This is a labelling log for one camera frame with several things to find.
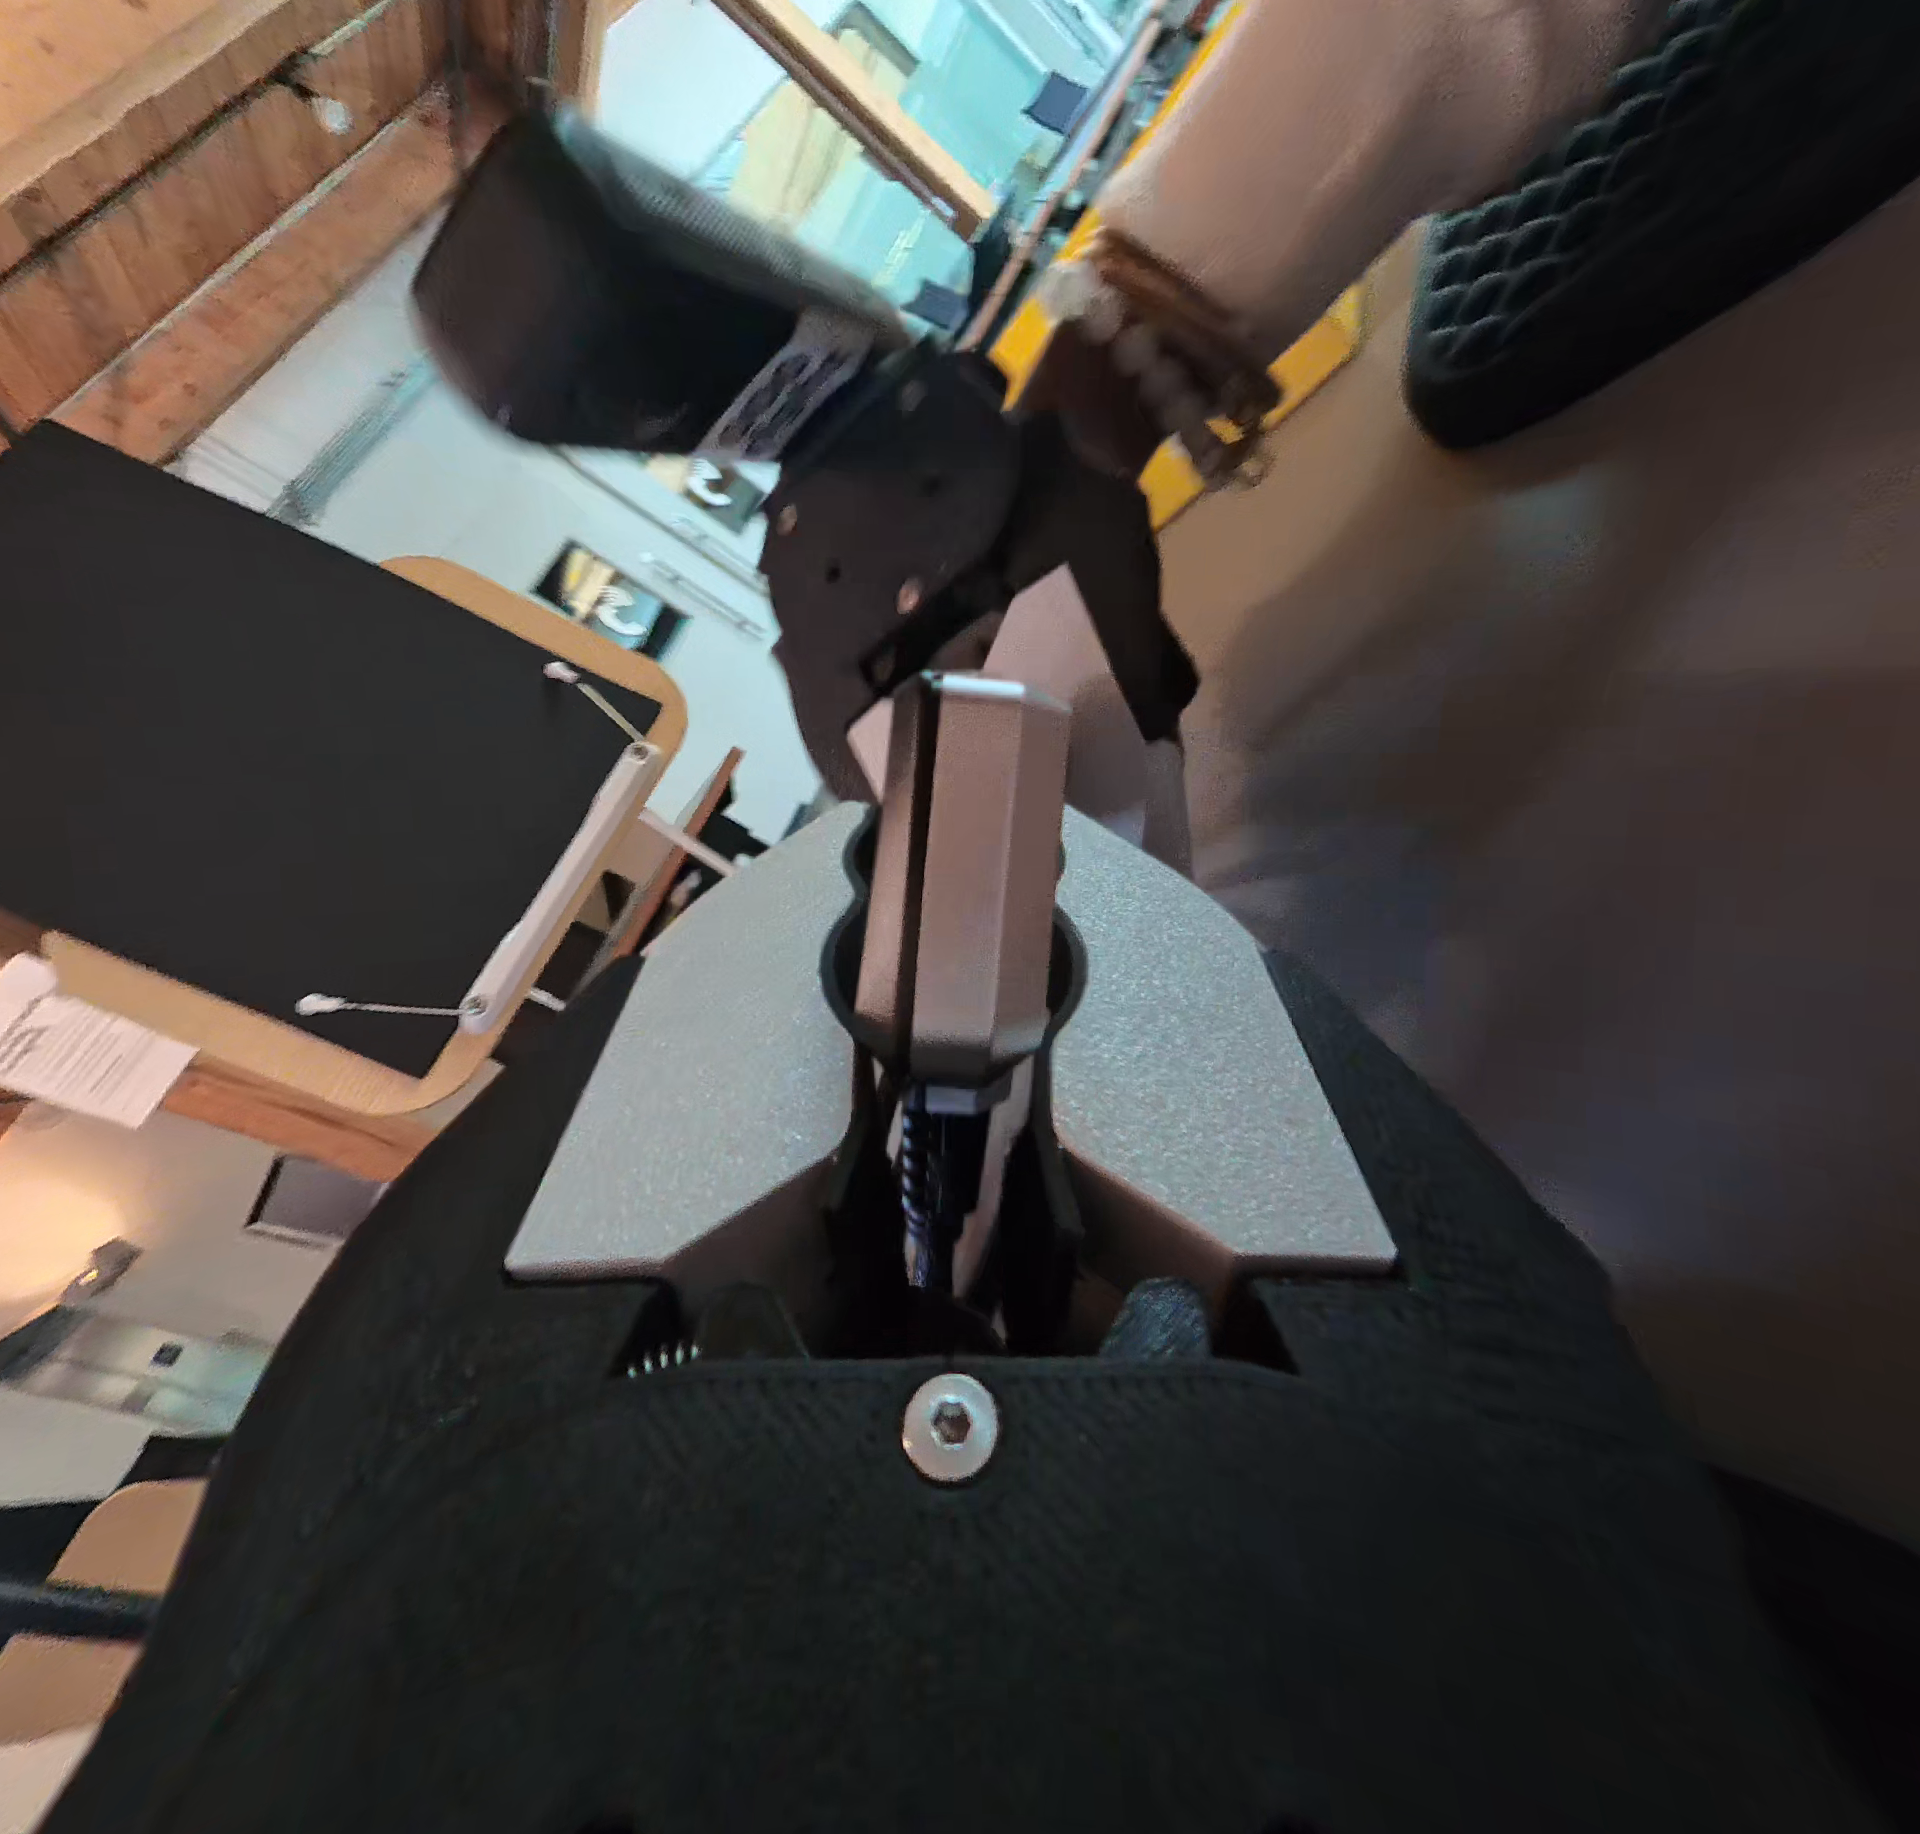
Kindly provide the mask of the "black quilted wrist rest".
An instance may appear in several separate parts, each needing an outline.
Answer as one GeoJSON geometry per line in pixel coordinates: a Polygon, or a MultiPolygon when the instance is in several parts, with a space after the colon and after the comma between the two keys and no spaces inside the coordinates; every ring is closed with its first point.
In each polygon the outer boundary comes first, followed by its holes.
{"type": "Polygon", "coordinates": [[[1917,180],[1917,0],[1675,0],[1590,117],[1431,220],[1403,396],[1443,450],[1598,392],[1917,180]]]}

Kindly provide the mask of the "black wall sign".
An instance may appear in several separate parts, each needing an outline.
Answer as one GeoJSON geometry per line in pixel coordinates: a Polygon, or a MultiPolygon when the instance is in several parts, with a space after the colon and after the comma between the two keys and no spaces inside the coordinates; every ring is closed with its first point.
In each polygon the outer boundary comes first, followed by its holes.
{"type": "Polygon", "coordinates": [[[615,562],[571,539],[534,582],[534,596],[589,633],[661,662],[681,636],[689,614],[615,562]]]}

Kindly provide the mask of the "black panel with white stand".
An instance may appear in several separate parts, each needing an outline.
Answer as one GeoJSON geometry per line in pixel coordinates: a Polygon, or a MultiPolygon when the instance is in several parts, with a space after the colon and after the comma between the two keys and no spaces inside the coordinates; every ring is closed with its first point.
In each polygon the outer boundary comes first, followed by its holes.
{"type": "Polygon", "coordinates": [[[106,442],[2,450],[2,927],[359,1124],[493,1056],[686,737],[656,665],[106,442]]]}

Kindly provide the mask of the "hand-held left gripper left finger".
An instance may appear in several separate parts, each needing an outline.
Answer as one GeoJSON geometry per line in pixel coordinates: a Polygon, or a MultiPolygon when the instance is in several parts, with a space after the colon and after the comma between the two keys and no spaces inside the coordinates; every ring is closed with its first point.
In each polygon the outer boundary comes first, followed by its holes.
{"type": "Polygon", "coordinates": [[[852,1351],[900,1246],[896,1097],[838,969],[874,826],[828,807],[642,955],[509,1243],[514,1291],[656,1281],[691,1337],[755,1300],[803,1353],[852,1351]]]}

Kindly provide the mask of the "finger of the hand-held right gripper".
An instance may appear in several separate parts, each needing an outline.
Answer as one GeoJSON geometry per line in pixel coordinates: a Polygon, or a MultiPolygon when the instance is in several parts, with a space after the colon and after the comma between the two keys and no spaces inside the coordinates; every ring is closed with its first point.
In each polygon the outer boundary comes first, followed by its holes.
{"type": "Polygon", "coordinates": [[[884,1069],[907,1069],[939,745],[934,681],[907,681],[890,700],[889,720],[854,1021],[866,1048],[884,1069]]]}
{"type": "Polygon", "coordinates": [[[933,681],[927,1077],[976,1089],[1048,1026],[1068,706],[1013,681],[933,681]]]}

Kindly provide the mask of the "white paper sheet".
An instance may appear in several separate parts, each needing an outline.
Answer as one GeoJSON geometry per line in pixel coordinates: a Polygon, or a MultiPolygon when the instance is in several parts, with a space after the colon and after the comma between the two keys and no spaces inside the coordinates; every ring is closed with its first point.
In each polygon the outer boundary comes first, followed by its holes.
{"type": "Polygon", "coordinates": [[[2,965],[2,1096],[121,1128],[143,1127],[195,1048],[67,998],[55,981],[44,958],[2,965]]]}

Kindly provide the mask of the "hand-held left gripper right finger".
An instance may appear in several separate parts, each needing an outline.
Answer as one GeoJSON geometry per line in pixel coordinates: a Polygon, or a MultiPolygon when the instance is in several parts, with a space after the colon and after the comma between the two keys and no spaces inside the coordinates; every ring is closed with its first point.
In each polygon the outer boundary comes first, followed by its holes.
{"type": "Polygon", "coordinates": [[[1054,1136],[1111,1287],[1386,1276],[1400,1255],[1261,945],[1079,810],[1061,912],[1086,981],[1054,1034],[1054,1136]]]}

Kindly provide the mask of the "person's right forearm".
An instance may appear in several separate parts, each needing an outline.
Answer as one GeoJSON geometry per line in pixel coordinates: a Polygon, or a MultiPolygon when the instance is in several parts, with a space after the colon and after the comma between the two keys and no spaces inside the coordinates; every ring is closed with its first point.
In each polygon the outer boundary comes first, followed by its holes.
{"type": "Polygon", "coordinates": [[[1171,120],[1106,183],[1102,234],[1268,357],[1424,214],[1582,117],[1675,0],[1240,0],[1171,120]]]}

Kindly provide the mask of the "person's right hand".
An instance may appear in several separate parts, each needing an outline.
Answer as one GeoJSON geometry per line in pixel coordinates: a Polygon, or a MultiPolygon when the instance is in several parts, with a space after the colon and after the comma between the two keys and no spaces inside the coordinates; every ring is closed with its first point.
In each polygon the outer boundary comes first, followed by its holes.
{"type": "Polygon", "coordinates": [[[1095,470],[1141,487],[1141,473],[1174,432],[1141,377],[1079,327],[1054,327],[1020,396],[1020,418],[1054,418],[1073,453],[1095,470]]]}

